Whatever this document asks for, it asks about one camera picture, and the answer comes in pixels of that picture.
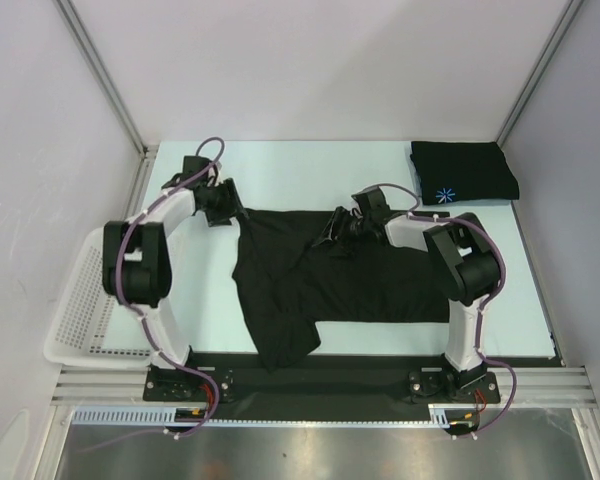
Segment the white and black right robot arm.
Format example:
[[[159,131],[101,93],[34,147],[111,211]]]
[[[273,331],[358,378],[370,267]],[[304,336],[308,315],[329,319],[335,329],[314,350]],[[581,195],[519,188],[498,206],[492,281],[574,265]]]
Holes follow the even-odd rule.
[[[336,208],[313,245],[346,250],[375,243],[424,256],[435,287],[449,303],[441,388],[449,399],[464,401],[486,377],[482,325],[486,306],[504,287],[502,254],[475,214],[453,217],[421,211],[418,205],[393,211],[382,191],[385,186],[372,185],[354,194],[351,209]]]

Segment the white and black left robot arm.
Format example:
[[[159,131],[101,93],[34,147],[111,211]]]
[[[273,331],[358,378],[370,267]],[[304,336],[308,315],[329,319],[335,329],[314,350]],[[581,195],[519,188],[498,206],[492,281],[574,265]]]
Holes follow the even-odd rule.
[[[170,305],[173,269],[168,238],[201,213],[213,228],[245,214],[233,179],[219,178],[219,161],[199,154],[183,158],[182,170],[148,207],[102,230],[102,285],[138,320],[152,350],[150,363],[172,368],[166,387],[177,398],[194,397],[201,376],[186,366],[191,347],[181,336]]]

